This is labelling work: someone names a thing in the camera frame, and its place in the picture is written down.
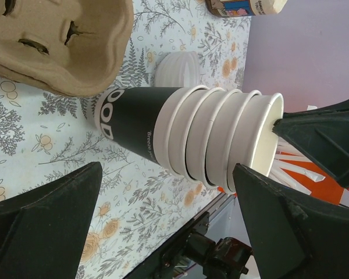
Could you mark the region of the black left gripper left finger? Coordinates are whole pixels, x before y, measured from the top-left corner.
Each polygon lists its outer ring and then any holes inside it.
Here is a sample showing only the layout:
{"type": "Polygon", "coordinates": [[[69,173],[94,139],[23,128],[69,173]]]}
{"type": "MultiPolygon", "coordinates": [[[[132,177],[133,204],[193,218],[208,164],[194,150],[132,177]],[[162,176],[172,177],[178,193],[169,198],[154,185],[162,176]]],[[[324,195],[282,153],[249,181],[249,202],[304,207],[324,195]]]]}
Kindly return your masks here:
{"type": "Polygon", "coordinates": [[[75,278],[101,180],[91,162],[0,202],[0,278],[75,278]]]}

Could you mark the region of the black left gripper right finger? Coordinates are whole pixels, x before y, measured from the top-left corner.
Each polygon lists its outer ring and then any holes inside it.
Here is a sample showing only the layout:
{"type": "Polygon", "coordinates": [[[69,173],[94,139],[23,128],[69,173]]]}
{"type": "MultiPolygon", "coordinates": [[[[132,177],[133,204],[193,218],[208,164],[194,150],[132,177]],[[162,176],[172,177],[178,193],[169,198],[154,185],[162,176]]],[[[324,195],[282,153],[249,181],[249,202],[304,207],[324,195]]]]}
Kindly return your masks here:
{"type": "Polygon", "coordinates": [[[233,180],[261,278],[349,278],[349,208],[241,164],[233,180]]]}

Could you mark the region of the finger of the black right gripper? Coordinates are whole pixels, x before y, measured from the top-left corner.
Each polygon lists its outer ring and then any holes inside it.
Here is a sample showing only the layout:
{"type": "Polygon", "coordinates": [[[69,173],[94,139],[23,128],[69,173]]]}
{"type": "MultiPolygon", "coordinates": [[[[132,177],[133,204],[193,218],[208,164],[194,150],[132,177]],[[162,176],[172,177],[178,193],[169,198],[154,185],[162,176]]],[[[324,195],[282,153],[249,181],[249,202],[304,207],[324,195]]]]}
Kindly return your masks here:
{"type": "Polygon", "coordinates": [[[349,188],[349,99],[319,109],[284,113],[273,132],[349,188]]]}

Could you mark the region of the stack of paper cups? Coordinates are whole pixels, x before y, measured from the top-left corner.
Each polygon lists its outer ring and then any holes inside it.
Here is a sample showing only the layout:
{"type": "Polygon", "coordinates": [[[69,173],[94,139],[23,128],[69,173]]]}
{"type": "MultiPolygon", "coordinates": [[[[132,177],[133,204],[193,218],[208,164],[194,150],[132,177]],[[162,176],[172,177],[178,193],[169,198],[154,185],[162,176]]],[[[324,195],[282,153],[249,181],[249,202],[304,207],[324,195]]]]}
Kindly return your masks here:
{"type": "Polygon", "coordinates": [[[270,173],[283,116],[280,93],[262,95],[198,85],[105,92],[94,121],[107,138],[192,182],[233,194],[235,165],[270,173]]]}

